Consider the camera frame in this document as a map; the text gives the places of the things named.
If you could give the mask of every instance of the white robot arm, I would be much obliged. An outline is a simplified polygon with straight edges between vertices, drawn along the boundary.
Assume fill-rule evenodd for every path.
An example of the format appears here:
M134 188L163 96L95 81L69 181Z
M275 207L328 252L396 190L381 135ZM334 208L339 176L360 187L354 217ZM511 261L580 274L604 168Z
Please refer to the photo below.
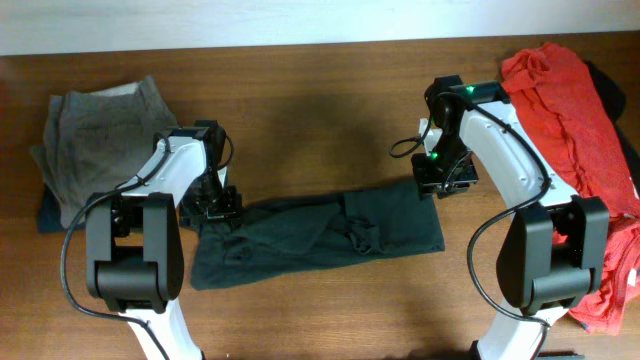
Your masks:
M189 220L237 218L241 199L234 187L223 186L227 167L218 165L225 139L216 122L167 130L149 161L119 187L131 190L97 205L87 216L89 292L104 299L109 310L147 324L145 329L129 322L148 359L165 359L161 348L169 359L204 358L191 340L178 300L184 259L175 207L190 189L184 199ZM142 247L115 244L114 237L135 230L144 235Z

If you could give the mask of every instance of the clothing pile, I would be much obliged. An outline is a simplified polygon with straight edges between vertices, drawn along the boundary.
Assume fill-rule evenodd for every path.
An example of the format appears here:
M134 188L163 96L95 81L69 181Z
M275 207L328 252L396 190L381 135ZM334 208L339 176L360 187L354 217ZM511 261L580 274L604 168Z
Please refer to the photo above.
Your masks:
M38 231L66 229L91 194L113 190L142 168L156 132L177 125L151 77L52 96L44 145L31 148L45 183Z
M505 60L502 75L518 118L551 167L582 197L599 196L609 209L602 285L569 313L588 332L617 334L625 304L640 295L640 200L625 153L632 168L638 157L612 123L624 95L592 64L551 43Z

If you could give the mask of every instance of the red cloth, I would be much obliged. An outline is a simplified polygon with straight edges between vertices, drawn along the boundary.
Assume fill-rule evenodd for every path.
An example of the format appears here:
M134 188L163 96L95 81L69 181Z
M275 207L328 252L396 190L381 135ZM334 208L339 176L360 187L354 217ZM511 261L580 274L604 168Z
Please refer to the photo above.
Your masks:
M625 303L640 294L637 280L627 284L630 271L640 268L640 200L589 70L571 50L548 43L505 60L502 76L551 167L582 197L599 196L609 208L602 285L569 313L589 332L618 334Z

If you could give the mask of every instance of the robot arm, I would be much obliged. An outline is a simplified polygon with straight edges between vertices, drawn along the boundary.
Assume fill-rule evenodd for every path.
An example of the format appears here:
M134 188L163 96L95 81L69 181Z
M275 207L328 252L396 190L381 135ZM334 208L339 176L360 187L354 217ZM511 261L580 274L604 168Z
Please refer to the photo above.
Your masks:
M187 330L178 294L184 259L175 208L189 189L192 219L230 220L239 214L235 188L223 187L227 168L218 169L226 134L216 122L169 129L138 175L121 188L147 179L133 190L96 206L87 216L87 287L110 311L147 323L169 359L204 355ZM143 246L119 246L114 238L132 231ZM148 359L163 359L145 329L130 323Z
M440 96L442 92L457 95L445 98ZM496 270L505 296L503 308L552 325L600 286L609 220L606 207L598 198L580 198L556 175L527 136L497 82L465 86L458 76L438 78L426 96L432 121L440 129L425 134L427 152L412 158L423 194L442 197L464 191L476 182L472 162L462 164L457 160L468 157L471 151L485 166L508 208L540 193L544 176L539 164L510 131L477 107L517 133L550 175L544 196L515 211ZM427 124L421 121L421 133ZM552 244L554 229L567 235L562 245ZM543 341L544 330L539 323L498 313L489 332L474 343L472 356L483 360L530 359Z

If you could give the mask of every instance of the white wall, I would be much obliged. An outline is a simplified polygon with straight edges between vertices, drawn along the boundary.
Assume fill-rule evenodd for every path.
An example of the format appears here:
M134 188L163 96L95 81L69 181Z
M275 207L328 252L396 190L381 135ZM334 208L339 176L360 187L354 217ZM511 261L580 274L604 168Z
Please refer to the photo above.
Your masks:
M640 0L0 0L0 55L640 29Z

